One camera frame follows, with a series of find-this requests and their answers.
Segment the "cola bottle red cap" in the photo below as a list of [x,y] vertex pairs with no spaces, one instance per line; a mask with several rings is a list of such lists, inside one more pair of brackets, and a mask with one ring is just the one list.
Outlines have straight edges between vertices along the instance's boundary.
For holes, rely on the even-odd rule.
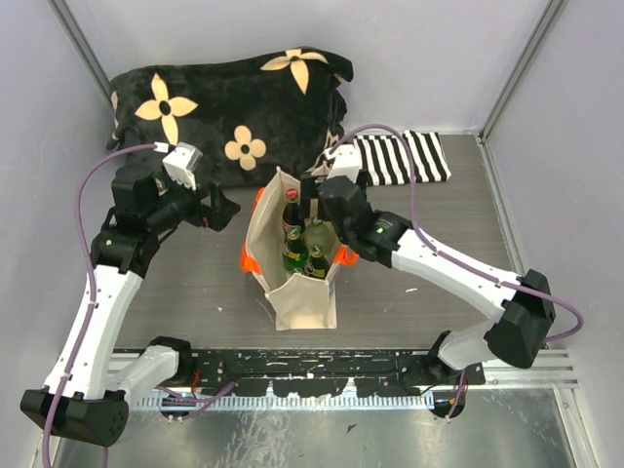
[[301,217],[299,205],[299,192],[296,188],[289,188],[285,192],[287,204],[282,212],[282,228],[285,236],[288,236],[290,230],[298,227],[300,232],[305,230],[305,222]]

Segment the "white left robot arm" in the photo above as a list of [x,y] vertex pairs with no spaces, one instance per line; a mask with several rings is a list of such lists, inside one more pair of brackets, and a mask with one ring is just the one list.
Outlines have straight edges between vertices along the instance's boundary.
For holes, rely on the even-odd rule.
[[21,411],[48,435],[109,448],[130,410],[162,383],[183,386],[197,368],[188,341],[154,338],[117,376],[108,374],[126,313],[161,244],[183,222],[223,230],[241,210],[219,184],[185,186],[163,172],[120,169],[114,204],[89,251],[85,295],[69,337],[40,389]]

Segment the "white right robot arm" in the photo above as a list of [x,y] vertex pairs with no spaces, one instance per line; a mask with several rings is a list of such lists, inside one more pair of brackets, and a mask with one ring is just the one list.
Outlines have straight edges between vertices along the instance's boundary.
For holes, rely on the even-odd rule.
[[426,236],[397,214],[375,210],[364,180],[303,175],[303,201],[318,202],[322,219],[360,258],[410,273],[454,294],[479,310],[484,321],[463,331],[444,331],[427,354],[427,369],[441,384],[466,368],[500,360],[528,369],[556,319],[545,275],[504,271]]

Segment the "beige canvas bag orange handles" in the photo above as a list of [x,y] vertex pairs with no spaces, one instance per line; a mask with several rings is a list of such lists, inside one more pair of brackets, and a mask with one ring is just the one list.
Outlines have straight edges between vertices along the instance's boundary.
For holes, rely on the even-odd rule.
[[283,261],[286,233],[282,214],[287,204],[287,191],[299,187],[297,179],[278,169],[258,191],[243,244],[241,267],[244,272],[253,274],[262,287],[275,311],[278,331],[335,329],[338,271],[342,265],[355,265],[358,256],[340,244],[330,227],[327,277],[314,279],[287,270]]

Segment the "green bottle front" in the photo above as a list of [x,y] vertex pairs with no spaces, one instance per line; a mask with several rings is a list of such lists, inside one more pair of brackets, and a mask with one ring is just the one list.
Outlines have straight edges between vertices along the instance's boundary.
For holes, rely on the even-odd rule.
[[309,250],[308,258],[304,265],[304,273],[308,277],[325,279],[328,275],[330,264],[326,259],[321,245],[313,245]]

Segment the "clear glass bottle green cap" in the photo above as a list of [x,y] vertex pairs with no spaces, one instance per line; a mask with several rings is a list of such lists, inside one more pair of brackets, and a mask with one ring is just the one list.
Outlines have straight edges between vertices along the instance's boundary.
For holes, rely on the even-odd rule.
[[335,233],[328,222],[318,217],[313,217],[305,228],[304,242],[310,253],[314,246],[319,246],[328,262],[332,263]]

